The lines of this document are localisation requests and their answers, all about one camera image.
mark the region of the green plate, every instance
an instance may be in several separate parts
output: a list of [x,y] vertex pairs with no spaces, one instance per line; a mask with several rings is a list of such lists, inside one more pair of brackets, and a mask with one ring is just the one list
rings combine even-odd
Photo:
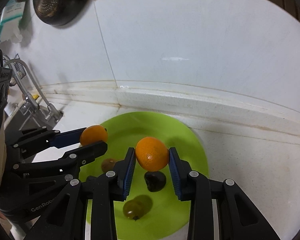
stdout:
[[[165,114],[153,112],[132,112],[111,118],[101,124],[109,134],[108,151],[93,163],[81,167],[79,179],[102,174],[101,163],[106,158],[123,159],[129,147],[146,136],[161,140],[168,148],[176,147],[180,159],[190,163],[192,169],[208,176],[208,163],[204,150],[194,133],[178,120]],[[115,224],[118,239],[156,240],[178,231],[189,221],[190,202],[181,202],[174,194],[168,165],[161,170],[167,177],[166,186],[159,192],[149,192],[144,180],[146,171],[136,163],[130,195],[127,200],[138,195],[149,195],[153,207],[140,220],[124,217],[124,202],[114,202]],[[87,221],[90,223],[91,201],[88,204]]]

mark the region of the yellow object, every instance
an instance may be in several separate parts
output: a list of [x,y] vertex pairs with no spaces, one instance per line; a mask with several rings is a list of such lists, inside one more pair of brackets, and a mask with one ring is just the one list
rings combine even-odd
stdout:
[[92,125],[86,128],[80,136],[80,143],[82,146],[88,145],[90,143],[98,142],[98,141],[107,142],[107,140],[108,140],[108,132],[101,125]]
[[169,152],[162,141],[155,137],[144,137],[136,146],[138,163],[146,171],[158,171],[169,163]]

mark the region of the white countertop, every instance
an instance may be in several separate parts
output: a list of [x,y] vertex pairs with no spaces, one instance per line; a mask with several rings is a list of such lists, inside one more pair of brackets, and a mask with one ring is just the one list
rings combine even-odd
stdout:
[[[138,109],[70,101],[54,103],[64,111],[55,129],[87,127]],[[191,127],[194,117],[175,116]],[[209,163],[211,179],[232,178],[255,203],[282,240],[290,240],[300,229],[300,145],[209,131],[212,124],[192,129],[200,138]],[[50,148],[36,155],[35,162],[60,158],[67,150]],[[186,228],[169,239],[186,239]]]

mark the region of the lime green plate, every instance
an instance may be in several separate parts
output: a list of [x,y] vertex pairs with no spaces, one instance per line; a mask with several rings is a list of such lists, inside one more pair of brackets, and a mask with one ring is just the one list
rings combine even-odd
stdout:
[[[176,147],[180,159],[190,163],[192,169],[208,176],[204,150],[194,133],[178,120],[165,114],[133,112],[111,118],[101,124],[109,134],[108,151],[93,163],[81,167],[79,178],[102,174],[101,163],[106,158],[123,159],[129,147],[146,136],[161,140],[168,148]],[[127,200],[142,194],[149,195],[153,207],[148,214],[134,221],[124,217],[124,202],[114,202],[115,224],[118,239],[156,240],[178,231],[189,221],[190,202],[181,202],[174,194],[168,165],[161,170],[167,177],[166,186],[159,192],[149,192],[144,180],[146,171],[136,163],[130,195]],[[88,204],[87,221],[90,223],[91,202]]]

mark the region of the wire basket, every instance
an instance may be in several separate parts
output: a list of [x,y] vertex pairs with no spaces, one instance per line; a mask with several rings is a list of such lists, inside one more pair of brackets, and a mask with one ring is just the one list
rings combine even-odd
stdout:
[[[14,58],[20,59],[19,54],[16,54]],[[13,64],[14,64],[16,70],[17,70],[19,78],[23,79],[26,76],[26,71],[25,71],[23,65],[19,62],[15,62]],[[16,80],[14,79],[14,77],[12,77],[11,80],[10,80],[10,87],[15,86],[16,83],[17,83]]]

